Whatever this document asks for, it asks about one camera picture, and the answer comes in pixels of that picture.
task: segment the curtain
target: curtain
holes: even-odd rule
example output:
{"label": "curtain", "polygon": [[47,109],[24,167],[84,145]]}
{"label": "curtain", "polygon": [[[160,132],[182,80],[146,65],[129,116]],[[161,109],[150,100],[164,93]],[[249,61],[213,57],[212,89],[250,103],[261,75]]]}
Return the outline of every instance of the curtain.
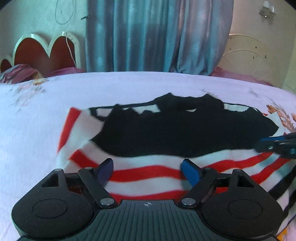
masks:
{"label": "curtain", "polygon": [[88,0],[88,72],[209,75],[225,50],[234,0]]}

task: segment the ribbed black surface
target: ribbed black surface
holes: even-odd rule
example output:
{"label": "ribbed black surface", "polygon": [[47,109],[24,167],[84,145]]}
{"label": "ribbed black surface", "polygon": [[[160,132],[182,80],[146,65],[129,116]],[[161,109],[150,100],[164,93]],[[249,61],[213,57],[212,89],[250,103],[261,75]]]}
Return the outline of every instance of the ribbed black surface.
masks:
{"label": "ribbed black surface", "polygon": [[227,241],[210,231],[192,210],[172,200],[122,201],[102,210],[82,232],[65,241]]}

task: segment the electrical wire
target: electrical wire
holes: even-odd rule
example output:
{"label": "electrical wire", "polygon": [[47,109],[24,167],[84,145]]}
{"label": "electrical wire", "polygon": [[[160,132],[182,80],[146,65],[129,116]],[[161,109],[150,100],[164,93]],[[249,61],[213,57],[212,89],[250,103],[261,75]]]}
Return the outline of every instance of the electrical wire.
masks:
{"label": "electrical wire", "polygon": [[73,15],[74,15],[75,8],[76,8],[75,0],[72,0],[72,4],[73,4],[73,11],[72,11],[72,14],[71,14],[70,18],[69,18],[66,22],[64,22],[64,23],[61,23],[61,22],[59,22],[59,21],[57,20],[57,6],[58,6],[58,4],[59,4],[59,0],[57,0],[57,3],[56,3],[56,8],[55,8],[55,20],[56,20],[56,22],[57,22],[58,24],[60,24],[60,25],[64,25],[64,24],[68,23],[68,22],[71,20],[71,18],[73,17]]}
{"label": "electrical wire", "polygon": [[75,65],[75,67],[77,67],[76,66],[76,62],[75,62],[75,60],[74,60],[74,58],[73,58],[73,55],[72,55],[72,51],[71,51],[71,49],[70,49],[70,46],[69,46],[69,44],[68,44],[68,36],[67,36],[67,33],[66,33],[66,44],[67,44],[67,47],[68,47],[68,50],[69,50],[69,52],[70,52],[70,55],[71,55],[71,58],[72,58],[72,60],[73,60],[73,63],[74,63],[74,65]]}

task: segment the blanket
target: blanket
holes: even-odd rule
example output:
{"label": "blanket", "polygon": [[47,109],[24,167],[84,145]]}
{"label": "blanket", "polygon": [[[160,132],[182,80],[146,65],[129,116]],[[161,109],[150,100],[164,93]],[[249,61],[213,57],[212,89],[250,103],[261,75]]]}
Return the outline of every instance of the blanket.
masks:
{"label": "blanket", "polygon": [[218,172],[240,168],[282,207],[280,234],[295,215],[296,163],[257,153],[252,146],[261,138],[285,134],[287,122],[281,117],[274,106],[261,113],[224,103],[212,93],[197,98],[169,93],[147,103],[73,107],[61,133],[57,167],[76,172],[111,157],[114,172],[105,189],[117,202],[179,200],[192,188],[180,171],[184,158]]}

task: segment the white bedsheet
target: white bedsheet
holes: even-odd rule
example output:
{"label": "white bedsheet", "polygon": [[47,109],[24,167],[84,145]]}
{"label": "white bedsheet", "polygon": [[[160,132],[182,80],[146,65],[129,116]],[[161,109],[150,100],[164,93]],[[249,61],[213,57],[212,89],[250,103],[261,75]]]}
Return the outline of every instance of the white bedsheet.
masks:
{"label": "white bedsheet", "polygon": [[296,113],[296,96],[287,91],[176,73],[72,74],[49,78],[33,92],[32,88],[28,82],[0,84],[0,241],[19,238],[11,209],[55,168],[59,136],[70,107],[147,102],[168,92],[196,97],[210,92],[224,102],[252,106],[265,113],[267,102],[283,107],[289,115]]}

